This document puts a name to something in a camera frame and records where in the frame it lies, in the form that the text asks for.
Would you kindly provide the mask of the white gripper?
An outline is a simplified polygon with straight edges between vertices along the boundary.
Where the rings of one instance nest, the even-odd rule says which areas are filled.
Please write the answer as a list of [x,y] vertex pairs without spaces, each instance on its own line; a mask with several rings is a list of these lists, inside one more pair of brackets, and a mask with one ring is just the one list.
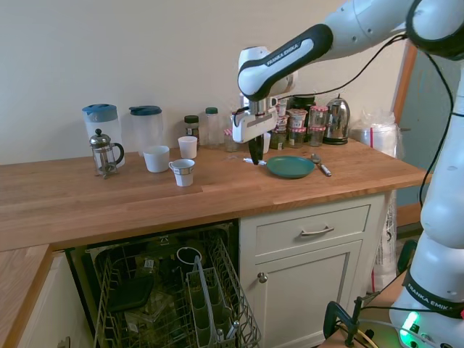
[[276,127],[278,112],[273,107],[263,115],[254,115],[248,109],[232,114],[232,137],[238,144],[248,142],[249,153],[254,165],[263,159],[268,131]]

